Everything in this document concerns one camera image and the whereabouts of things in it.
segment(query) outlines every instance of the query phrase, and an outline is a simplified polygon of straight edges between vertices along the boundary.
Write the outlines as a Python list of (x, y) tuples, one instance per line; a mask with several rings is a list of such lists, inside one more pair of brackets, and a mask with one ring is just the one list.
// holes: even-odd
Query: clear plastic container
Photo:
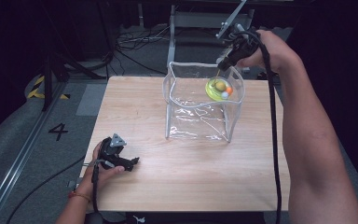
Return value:
[[(234, 67), (220, 71), (216, 81), (217, 74), (216, 64), (169, 64), (162, 88), (167, 102), (167, 138), (231, 141), (245, 94), (243, 79)], [(217, 84), (220, 81), (226, 90)]]

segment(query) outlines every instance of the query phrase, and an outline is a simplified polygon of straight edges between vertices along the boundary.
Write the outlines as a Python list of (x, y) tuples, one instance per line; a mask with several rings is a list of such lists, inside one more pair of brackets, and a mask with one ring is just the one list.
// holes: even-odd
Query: bracelet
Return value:
[(75, 196), (79, 196), (79, 197), (82, 197), (84, 199), (87, 199), (87, 201), (91, 202), (91, 198), (85, 194), (80, 194), (80, 193), (76, 193), (75, 191), (71, 191), (69, 194), (68, 194), (68, 199), (70, 198), (73, 198)]

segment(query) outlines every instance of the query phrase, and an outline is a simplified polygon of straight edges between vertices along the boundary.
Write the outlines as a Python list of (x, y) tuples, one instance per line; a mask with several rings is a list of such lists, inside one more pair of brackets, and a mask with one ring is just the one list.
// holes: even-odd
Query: wooden tabletop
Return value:
[[(246, 93), (231, 143), (166, 139), (162, 81), (162, 77), (109, 79), (85, 162), (91, 161), (94, 147), (113, 133), (127, 142), (120, 156), (140, 161), (132, 172), (113, 177), (98, 192), (99, 209), (276, 210), (267, 81), (244, 81)], [(282, 210), (287, 210), (290, 178), (278, 96), (276, 101)]]

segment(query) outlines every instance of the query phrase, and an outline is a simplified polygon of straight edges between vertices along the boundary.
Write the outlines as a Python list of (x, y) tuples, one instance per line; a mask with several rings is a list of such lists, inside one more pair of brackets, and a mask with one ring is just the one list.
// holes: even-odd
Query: hazard tape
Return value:
[[(40, 77), (34, 83), (34, 86), (32, 87), (30, 93), (28, 93), (28, 98), (45, 99), (45, 94), (44, 93), (37, 92), (39, 90), (40, 85), (42, 85), (44, 80), (45, 80), (45, 76), (40, 75)], [(70, 98), (71, 98), (71, 94), (62, 94), (60, 96), (60, 99), (62, 99), (62, 100), (69, 100)]]

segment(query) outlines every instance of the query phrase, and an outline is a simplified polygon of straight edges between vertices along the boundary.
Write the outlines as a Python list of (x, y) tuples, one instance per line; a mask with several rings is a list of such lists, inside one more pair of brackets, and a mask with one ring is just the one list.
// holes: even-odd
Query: person's right hand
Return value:
[[(290, 49), (280, 37), (271, 31), (258, 30), (257, 32), (260, 33), (261, 42), (263, 42), (269, 52), (271, 70), (273, 72), (280, 73), (283, 69), (286, 69), (291, 62), (299, 60), (298, 55)], [(261, 50), (258, 49), (250, 57), (239, 60), (237, 66), (260, 66), (265, 68)]]

